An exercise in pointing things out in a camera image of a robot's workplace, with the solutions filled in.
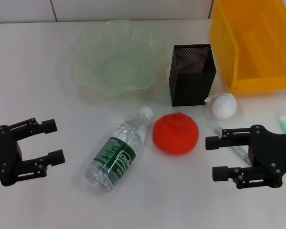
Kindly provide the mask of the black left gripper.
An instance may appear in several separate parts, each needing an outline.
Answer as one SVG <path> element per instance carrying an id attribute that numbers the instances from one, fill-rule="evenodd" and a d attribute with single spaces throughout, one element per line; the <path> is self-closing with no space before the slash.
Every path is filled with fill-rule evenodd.
<path id="1" fill-rule="evenodd" d="M 62 150 L 48 153 L 46 156 L 22 161 L 22 154 L 15 134 L 37 135 L 57 131 L 54 119 L 40 124 L 31 118 L 13 125 L 0 126 L 0 182 L 3 186 L 11 186 L 19 181 L 47 176 L 48 165 L 56 166 L 65 162 Z"/>

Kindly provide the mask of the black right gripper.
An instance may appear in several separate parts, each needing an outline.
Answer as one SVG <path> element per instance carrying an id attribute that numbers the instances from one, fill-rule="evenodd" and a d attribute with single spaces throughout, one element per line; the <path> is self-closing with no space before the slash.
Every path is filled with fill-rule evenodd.
<path id="1" fill-rule="evenodd" d="M 205 138 L 206 150 L 230 146 L 249 146 L 252 167 L 213 167 L 213 181 L 232 179 L 238 189 L 282 186 L 282 177 L 286 173 L 286 134 L 275 134 L 262 125 L 253 125 L 223 129 L 222 137 Z"/>

